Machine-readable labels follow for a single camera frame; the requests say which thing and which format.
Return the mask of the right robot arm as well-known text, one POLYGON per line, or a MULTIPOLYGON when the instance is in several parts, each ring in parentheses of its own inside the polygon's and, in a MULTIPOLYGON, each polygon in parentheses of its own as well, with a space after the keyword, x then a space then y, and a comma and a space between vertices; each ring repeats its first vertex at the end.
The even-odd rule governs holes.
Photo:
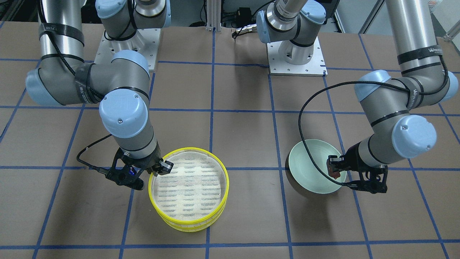
POLYGON ((168 27, 168 0, 97 0, 97 16, 107 41, 114 43, 108 63, 86 63, 80 0, 38 0, 41 65, 28 72, 25 84, 39 105, 99 104, 102 124, 119 148, 109 169, 78 162, 106 179, 142 190, 143 172, 167 175, 174 164, 160 155, 149 118, 151 75, 143 56, 141 29, 168 27))

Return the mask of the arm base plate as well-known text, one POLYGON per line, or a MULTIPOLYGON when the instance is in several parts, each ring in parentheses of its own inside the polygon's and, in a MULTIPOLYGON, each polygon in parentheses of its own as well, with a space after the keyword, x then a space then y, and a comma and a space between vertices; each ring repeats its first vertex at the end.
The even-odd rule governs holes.
POLYGON ((328 75, 319 38, 312 46, 300 47, 291 41, 267 43, 270 74, 273 76, 328 75))
POLYGON ((148 70, 154 72, 157 64, 161 28, 143 28, 137 30, 135 36, 126 41, 109 41, 103 33, 94 63, 109 63, 114 54, 121 50, 133 50, 143 55, 148 61, 148 70))

